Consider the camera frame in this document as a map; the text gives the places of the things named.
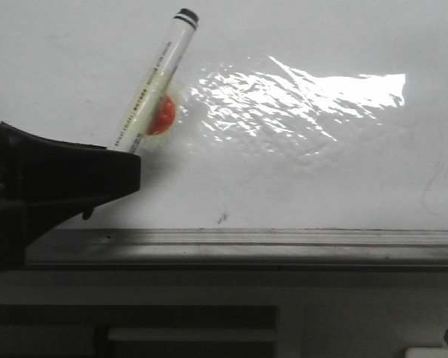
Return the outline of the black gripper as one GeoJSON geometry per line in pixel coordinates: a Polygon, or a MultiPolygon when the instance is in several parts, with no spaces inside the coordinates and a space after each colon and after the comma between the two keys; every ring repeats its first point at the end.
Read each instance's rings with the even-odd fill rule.
{"type": "Polygon", "coordinates": [[[0,124],[0,271],[24,261],[25,242],[139,190],[141,159],[46,139],[0,124]]]}

